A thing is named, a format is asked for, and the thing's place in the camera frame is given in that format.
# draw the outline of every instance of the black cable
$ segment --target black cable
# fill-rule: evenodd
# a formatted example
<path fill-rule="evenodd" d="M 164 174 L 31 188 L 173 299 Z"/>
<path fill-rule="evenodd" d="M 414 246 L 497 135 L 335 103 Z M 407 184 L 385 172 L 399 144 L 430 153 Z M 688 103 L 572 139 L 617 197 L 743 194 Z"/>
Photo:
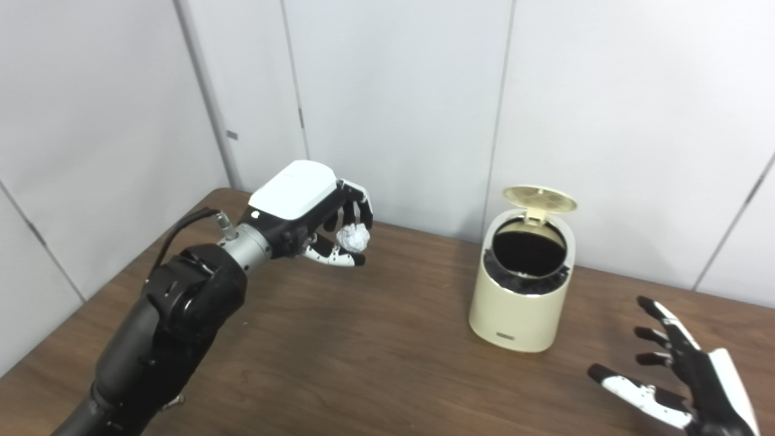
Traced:
<path fill-rule="evenodd" d="M 197 210 L 196 212 L 189 213 L 188 215 L 181 218 L 180 221 L 175 223 L 174 227 L 172 227 L 172 230 L 170 230 L 170 233 L 167 234 L 167 238 L 164 239 L 164 243 L 161 244 L 161 251 L 159 251 L 159 255 L 156 257 L 156 261 L 153 263 L 153 266 L 150 268 L 150 272 L 148 273 L 148 278 L 150 279 L 150 275 L 153 274 L 154 271 L 156 271 L 156 268 L 159 268 L 159 265 L 161 265 L 161 262 L 164 260 L 164 256 L 167 255 L 167 250 L 170 248 L 170 244 L 172 244 L 172 240 L 175 239 L 178 233 L 180 233 L 181 230 L 184 228 L 190 226 L 191 224 L 202 220 L 204 218 L 207 218 L 208 216 L 213 216 L 217 213 L 220 213 L 221 211 L 218 209 L 210 209 L 209 207 L 205 207 L 203 209 Z"/>

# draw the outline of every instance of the black robotic arm segment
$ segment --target black robotic arm segment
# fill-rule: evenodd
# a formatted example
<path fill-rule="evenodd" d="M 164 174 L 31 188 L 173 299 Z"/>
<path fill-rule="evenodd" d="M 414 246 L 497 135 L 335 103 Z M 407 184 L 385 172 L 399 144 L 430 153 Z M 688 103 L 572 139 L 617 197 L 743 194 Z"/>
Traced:
<path fill-rule="evenodd" d="M 178 222 L 102 352 L 88 394 L 53 435 L 141 434 L 157 413 L 180 402 L 218 330 L 243 305 L 247 276 L 270 259 L 327 250 L 323 263 L 362 265 L 363 255 L 326 247 L 315 232 L 324 223 L 336 226 L 346 204 L 357 204 L 362 223 L 371 226 L 365 189 L 336 178 L 325 165 L 296 161 L 253 194 L 236 228 L 208 208 Z M 224 238 L 186 248 L 162 265 L 174 236 L 207 216 L 216 217 Z"/>

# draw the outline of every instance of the silver metal joint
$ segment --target silver metal joint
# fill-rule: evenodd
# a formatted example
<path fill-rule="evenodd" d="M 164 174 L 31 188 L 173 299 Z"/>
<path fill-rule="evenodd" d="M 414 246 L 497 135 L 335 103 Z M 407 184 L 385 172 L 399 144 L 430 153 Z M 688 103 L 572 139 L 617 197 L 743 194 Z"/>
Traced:
<path fill-rule="evenodd" d="M 173 398 L 172 401 L 170 401 L 169 403 L 164 404 L 161 407 L 161 411 L 164 412 L 165 410 L 169 410 L 169 409 L 171 409 L 173 407 L 182 406 L 185 403 L 186 403 L 186 397 L 183 396 L 183 394 L 180 394 L 180 395 L 176 396 L 175 398 Z"/>
<path fill-rule="evenodd" d="M 234 239 L 224 237 L 218 245 L 243 267 L 246 274 L 256 271 L 264 262 L 272 258 L 269 242 L 261 232 L 246 223 L 237 226 Z"/>
<path fill-rule="evenodd" d="M 237 229 L 234 228 L 229 217 L 222 211 L 215 215 L 215 220 L 218 222 L 218 227 L 223 232 L 223 237 L 226 240 L 235 240 L 237 238 Z"/>

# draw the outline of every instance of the white robotic hand cover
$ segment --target white robotic hand cover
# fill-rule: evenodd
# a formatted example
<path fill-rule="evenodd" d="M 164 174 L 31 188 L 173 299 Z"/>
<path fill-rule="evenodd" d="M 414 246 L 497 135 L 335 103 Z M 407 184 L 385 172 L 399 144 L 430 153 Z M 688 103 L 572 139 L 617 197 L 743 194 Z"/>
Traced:
<path fill-rule="evenodd" d="M 331 168 L 313 161 L 294 161 L 259 188 L 248 202 L 249 220 L 272 243 L 273 255 L 302 255 L 326 265 L 359 266 L 374 220 L 363 186 L 337 178 Z M 356 222 L 355 208 L 360 212 Z M 316 232 L 334 231 L 343 212 L 338 244 Z"/>

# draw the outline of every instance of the robot finger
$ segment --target robot finger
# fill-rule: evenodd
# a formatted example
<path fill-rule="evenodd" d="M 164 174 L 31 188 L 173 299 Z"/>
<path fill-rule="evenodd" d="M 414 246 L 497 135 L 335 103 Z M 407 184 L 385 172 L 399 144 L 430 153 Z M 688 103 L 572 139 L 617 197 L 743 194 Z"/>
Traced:
<path fill-rule="evenodd" d="M 670 350 L 670 339 L 661 331 L 648 327 L 635 327 L 635 336 L 647 341 L 656 342 L 660 347 Z"/>
<path fill-rule="evenodd" d="M 673 356 L 668 353 L 642 353 L 635 356 L 635 361 L 644 366 L 673 366 Z"/>
<path fill-rule="evenodd" d="M 319 234 L 302 255 L 324 265 L 361 266 L 366 263 L 366 257 L 362 254 L 347 251 Z"/>
<path fill-rule="evenodd" d="M 374 224 L 374 211 L 371 210 L 371 203 L 369 202 L 369 196 L 366 196 L 364 201 L 358 202 L 358 210 L 360 211 L 360 222 L 370 229 Z"/>
<path fill-rule="evenodd" d="M 609 392 L 639 408 L 643 413 L 673 427 L 684 429 L 694 419 L 694 415 L 684 404 L 686 398 L 667 389 L 645 385 L 640 380 L 619 375 L 597 363 L 589 367 L 587 374 Z"/>
<path fill-rule="evenodd" d="M 349 226 L 350 224 L 355 224 L 355 205 L 353 205 L 353 202 L 345 201 L 342 211 L 344 212 L 342 225 Z"/>
<path fill-rule="evenodd" d="M 692 337 L 689 330 L 686 329 L 684 323 L 680 322 L 678 317 L 673 315 L 673 313 L 665 306 L 650 298 L 646 298 L 645 296 L 638 297 L 638 305 L 641 306 L 646 313 L 662 323 L 673 347 L 689 347 L 695 350 L 700 349 L 700 345 L 694 340 L 694 337 Z"/>
<path fill-rule="evenodd" d="M 342 190 L 345 193 L 346 201 L 353 201 L 358 205 L 360 222 L 363 223 L 367 229 L 370 229 L 372 223 L 374 223 L 374 211 L 371 209 L 369 193 L 363 186 L 344 179 L 342 179 Z"/>

